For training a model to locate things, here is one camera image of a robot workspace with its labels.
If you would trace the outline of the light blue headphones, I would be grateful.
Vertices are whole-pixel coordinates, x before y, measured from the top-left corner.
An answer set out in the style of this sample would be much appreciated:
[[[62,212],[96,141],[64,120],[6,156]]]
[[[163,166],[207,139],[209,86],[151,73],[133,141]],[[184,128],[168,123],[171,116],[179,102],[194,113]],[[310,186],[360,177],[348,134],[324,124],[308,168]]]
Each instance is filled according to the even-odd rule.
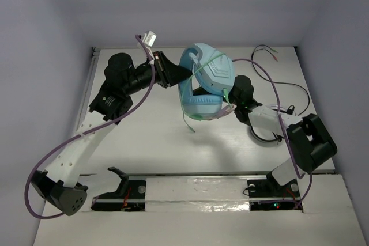
[[[225,53],[205,44],[192,44],[183,52],[179,66],[192,71],[192,76],[178,84],[184,114],[194,120],[213,120],[230,114],[235,105],[229,94],[235,83],[235,66]],[[193,96],[203,87],[208,94]]]

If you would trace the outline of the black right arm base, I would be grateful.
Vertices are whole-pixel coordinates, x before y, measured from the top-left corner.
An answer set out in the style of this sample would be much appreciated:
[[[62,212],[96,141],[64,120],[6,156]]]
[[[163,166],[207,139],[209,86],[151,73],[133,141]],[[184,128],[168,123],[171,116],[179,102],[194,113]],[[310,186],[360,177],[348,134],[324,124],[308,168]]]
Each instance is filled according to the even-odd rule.
[[[251,211],[303,210],[296,179],[279,185],[271,174],[265,179],[249,179],[242,194],[250,200]]]

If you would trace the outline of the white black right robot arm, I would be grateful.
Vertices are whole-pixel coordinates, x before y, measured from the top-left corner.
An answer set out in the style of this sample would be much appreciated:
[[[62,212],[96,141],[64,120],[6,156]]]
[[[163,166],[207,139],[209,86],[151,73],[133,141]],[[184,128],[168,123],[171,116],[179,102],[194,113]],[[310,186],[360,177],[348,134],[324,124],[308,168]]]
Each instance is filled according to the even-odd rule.
[[[274,196],[287,189],[287,183],[315,171],[337,154],[337,146],[320,117],[301,117],[277,112],[253,98],[249,77],[238,75],[228,97],[236,105],[236,118],[250,127],[260,128],[284,138],[290,158],[267,174],[266,189]]]

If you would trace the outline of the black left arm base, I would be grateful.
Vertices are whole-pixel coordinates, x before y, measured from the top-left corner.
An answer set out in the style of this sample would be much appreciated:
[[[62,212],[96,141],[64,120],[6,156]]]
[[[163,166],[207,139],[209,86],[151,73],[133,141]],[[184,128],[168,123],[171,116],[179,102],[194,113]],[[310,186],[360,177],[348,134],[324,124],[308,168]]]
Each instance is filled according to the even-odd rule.
[[[107,170],[116,174],[120,182],[115,191],[93,197],[91,209],[109,212],[145,211],[146,179],[130,179],[128,174],[116,167],[109,167]]]

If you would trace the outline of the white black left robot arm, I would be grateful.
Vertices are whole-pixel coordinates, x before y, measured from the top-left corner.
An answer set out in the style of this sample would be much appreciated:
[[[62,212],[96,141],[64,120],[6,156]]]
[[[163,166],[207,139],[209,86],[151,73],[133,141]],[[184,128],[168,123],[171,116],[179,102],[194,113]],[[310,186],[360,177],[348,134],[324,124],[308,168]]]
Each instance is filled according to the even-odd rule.
[[[143,105],[154,84],[173,87],[189,78],[191,71],[159,51],[138,66],[129,54],[114,54],[104,75],[76,133],[47,155],[55,158],[45,169],[35,168],[28,178],[28,185],[62,215],[75,214],[85,203],[88,187],[79,183],[80,173],[109,132]]]

